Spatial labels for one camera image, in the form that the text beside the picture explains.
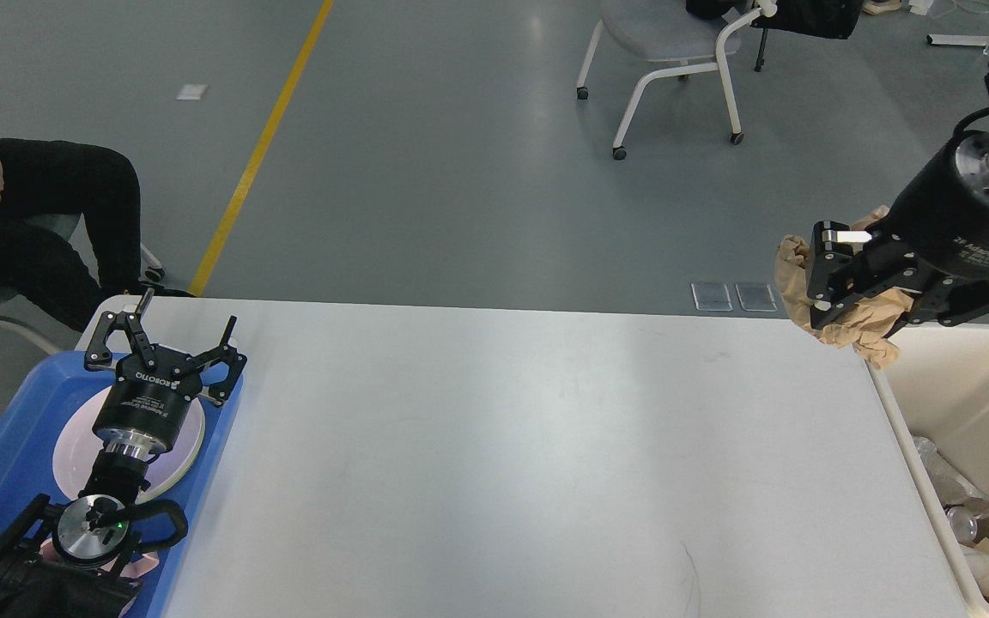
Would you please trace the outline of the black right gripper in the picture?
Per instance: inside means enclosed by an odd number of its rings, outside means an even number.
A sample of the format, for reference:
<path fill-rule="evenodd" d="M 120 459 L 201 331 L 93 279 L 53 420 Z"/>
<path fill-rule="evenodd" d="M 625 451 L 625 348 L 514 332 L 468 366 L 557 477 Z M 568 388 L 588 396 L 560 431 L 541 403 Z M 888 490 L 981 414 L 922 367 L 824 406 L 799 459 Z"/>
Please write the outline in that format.
<path fill-rule="evenodd" d="M 912 305 L 892 319 L 891 333 L 929 321 L 955 327 L 989 314 L 989 132 L 951 137 L 877 230 L 814 224 L 807 267 L 814 329 L 841 324 L 860 301 L 892 289 Z"/>

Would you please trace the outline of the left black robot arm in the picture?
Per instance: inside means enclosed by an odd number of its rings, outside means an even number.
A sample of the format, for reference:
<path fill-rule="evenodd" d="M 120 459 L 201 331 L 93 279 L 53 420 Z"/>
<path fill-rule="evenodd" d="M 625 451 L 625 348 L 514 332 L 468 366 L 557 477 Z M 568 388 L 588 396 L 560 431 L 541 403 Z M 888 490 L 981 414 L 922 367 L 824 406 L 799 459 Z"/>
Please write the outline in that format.
<path fill-rule="evenodd" d="M 0 617 L 156 617 L 247 357 L 149 340 L 144 296 L 25 379 L 0 421 Z"/>

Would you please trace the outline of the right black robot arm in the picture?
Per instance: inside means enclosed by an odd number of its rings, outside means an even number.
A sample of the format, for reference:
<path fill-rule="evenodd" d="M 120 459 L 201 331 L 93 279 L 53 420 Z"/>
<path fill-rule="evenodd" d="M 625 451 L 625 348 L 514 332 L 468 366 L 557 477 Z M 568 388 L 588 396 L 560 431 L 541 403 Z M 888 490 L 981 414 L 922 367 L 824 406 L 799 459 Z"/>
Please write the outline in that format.
<path fill-rule="evenodd" d="M 989 65 L 985 85 L 989 95 Z M 989 107 L 958 123 L 886 215 L 855 241 L 847 231 L 834 221 L 813 228 L 807 294 L 814 329 L 894 288 L 912 305 L 891 332 L 989 314 Z"/>

